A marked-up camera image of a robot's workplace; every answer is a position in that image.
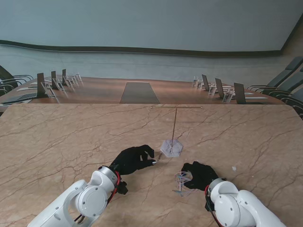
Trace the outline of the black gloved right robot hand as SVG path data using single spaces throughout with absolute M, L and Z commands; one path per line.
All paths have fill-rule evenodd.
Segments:
M 192 179 L 184 185 L 189 189 L 199 189 L 205 191 L 205 188 L 215 179 L 219 178 L 211 166 L 194 161 L 192 164 L 185 163 L 181 169 L 183 172 L 190 172 Z

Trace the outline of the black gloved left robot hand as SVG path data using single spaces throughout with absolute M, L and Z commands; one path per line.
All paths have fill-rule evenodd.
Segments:
M 109 166 L 120 175 L 129 175 L 157 163 L 154 150 L 149 145 L 130 147 L 120 152 Z

